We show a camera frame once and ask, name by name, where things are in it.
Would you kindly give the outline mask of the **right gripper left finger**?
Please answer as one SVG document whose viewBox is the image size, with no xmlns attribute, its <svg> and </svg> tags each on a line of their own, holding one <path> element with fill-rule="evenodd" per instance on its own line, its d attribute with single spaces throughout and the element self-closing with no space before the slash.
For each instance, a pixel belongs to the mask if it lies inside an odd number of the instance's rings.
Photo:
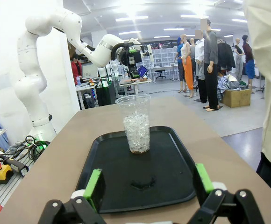
<svg viewBox="0 0 271 224">
<path fill-rule="evenodd" d="M 106 191 L 102 169 L 93 170 L 85 189 L 73 192 L 69 201 L 49 200 L 39 224 L 104 224 L 99 211 Z"/>
</svg>

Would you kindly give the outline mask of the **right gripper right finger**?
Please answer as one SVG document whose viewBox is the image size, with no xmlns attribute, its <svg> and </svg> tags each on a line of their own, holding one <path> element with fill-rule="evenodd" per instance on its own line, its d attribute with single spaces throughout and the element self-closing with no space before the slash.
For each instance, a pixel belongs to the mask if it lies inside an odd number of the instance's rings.
<svg viewBox="0 0 271 224">
<path fill-rule="evenodd" d="M 252 192 L 240 189 L 235 194 L 215 188 L 203 164 L 195 165 L 193 185 L 200 208 L 189 224 L 213 224 L 226 217 L 231 224 L 263 224 L 264 219 Z"/>
</svg>

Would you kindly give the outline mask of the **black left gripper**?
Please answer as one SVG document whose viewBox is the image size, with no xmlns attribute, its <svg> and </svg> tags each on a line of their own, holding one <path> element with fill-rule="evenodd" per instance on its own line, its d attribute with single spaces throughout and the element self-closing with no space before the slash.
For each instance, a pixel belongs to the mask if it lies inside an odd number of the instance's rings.
<svg viewBox="0 0 271 224">
<path fill-rule="evenodd" d="M 120 50 L 120 64 L 128 67 L 128 76 L 131 79 L 138 79 L 139 73 L 137 71 L 137 63 L 142 61 L 141 52 L 136 49 L 121 48 Z"/>
</svg>

